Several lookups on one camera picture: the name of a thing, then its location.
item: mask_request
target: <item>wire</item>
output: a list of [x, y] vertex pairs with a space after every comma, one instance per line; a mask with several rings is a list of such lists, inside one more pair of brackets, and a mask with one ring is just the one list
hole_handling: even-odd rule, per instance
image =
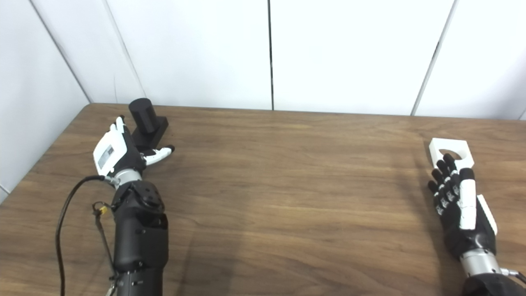
[[57, 250], [57, 261], [58, 261], [58, 270], [60, 272], [60, 296], [65, 296], [66, 294], [66, 277], [64, 275], [64, 263], [62, 261], [62, 250], [60, 248], [60, 231], [62, 229], [62, 223], [64, 222], [64, 216], [66, 215], [67, 207], [69, 206], [69, 203], [71, 199], [73, 198], [73, 195], [75, 195], [75, 192], [82, 186], [82, 184], [86, 183], [87, 181], [92, 180], [99, 180], [104, 181], [105, 177], [102, 175], [93, 175], [85, 177], [84, 179], [80, 180], [80, 182], [73, 187], [71, 192], [69, 193], [68, 197], [66, 198], [66, 201], [64, 202], [64, 206], [62, 207], [62, 211], [60, 212], [60, 216], [58, 217], [58, 224], [57, 224], [57, 231], [55, 232], [55, 248]]
[[[102, 204], [103, 206], [97, 209], [95, 207], [97, 204]], [[106, 240], [106, 235], [104, 234], [104, 228], [102, 226], [102, 223], [100, 222], [100, 216], [104, 215], [104, 213], [106, 213], [108, 209], [111, 209], [111, 208], [112, 208], [111, 205], [103, 201], [98, 201], [92, 204], [93, 215], [95, 216], [95, 226], [97, 226], [97, 229], [99, 230], [100, 238], [102, 239], [102, 243], [104, 245], [104, 251], [106, 252], [106, 255], [108, 256], [109, 268], [111, 269], [112, 274], [113, 274], [112, 279], [115, 280], [117, 278], [117, 271], [115, 270], [115, 266], [113, 264], [112, 253], [109, 250], [108, 241]]]
[[525, 283], [526, 284], [526, 277], [524, 276], [524, 274], [522, 274], [522, 272], [518, 272], [516, 275], [515, 275], [516, 278], [518, 278], [519, 280], [521, 280], [521, 282]]

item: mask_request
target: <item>black forearm casing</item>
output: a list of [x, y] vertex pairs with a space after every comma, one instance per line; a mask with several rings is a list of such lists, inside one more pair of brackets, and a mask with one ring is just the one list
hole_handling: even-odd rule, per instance
[[464, 282], [463, 296], [526, 296], [524, 288], [503, 274], [483, 273]]
[[161, 296], [168, 262], [168, 220], [155, 186], [133, 181], [117, 190], [114, 266], [119, 296]]

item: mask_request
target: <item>wooden table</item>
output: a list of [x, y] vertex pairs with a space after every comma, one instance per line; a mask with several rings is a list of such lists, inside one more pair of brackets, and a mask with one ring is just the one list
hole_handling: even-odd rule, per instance
[[[149, 167], [169, 219], [164, 295], [456, 295], [426, 188], [432, 137], [464, 139], [499, 226], [498, 260], [526, 271], [526, 122], [157, 107], [162, 145]], [[0, 294], [58, 295], [58, 214], [95, 174], [92, 151], [126, 105], [92, 104], [0, 205]], [[67, 295], [104, 295], [110, 271], [91, 182], [62, 232]], [[103, 217], [113, 243], [113, 220]]]

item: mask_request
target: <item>white bracket with hole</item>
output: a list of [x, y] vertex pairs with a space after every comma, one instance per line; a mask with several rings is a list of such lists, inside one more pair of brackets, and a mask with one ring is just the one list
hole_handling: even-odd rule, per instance
[[452, 139], [441, 139], [434, 137], [429, 144], [429, 153], [433, 160], [433, 166], [437, 169], [437, 161], [443, 158], [443, 154], [440, 150], [445, 149], [457, 153], [462, 159], [455, 160], [457, 170], [465, 167], [472, 168], [475, 164], [471, 151], [469, 151], [468, 142], [464, 140], [452, 140]]

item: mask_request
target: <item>white wall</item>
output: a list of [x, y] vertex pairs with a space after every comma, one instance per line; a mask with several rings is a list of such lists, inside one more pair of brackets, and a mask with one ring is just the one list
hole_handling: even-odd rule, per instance
[[28, 1], [0, 1], [0, 44], [0, 185], [10, 192], [88, 100]]
[[93, 102], [146, 96], [105, 0], [33, 2]]
[[277, 110], [409, 115], [452, 0], [271, 0]]
[[267, 0], [108, 2], [155, 104], [271, 108]]
[[526, 108], [526, 2], [460, 0], [416, 115], [518, 119]]

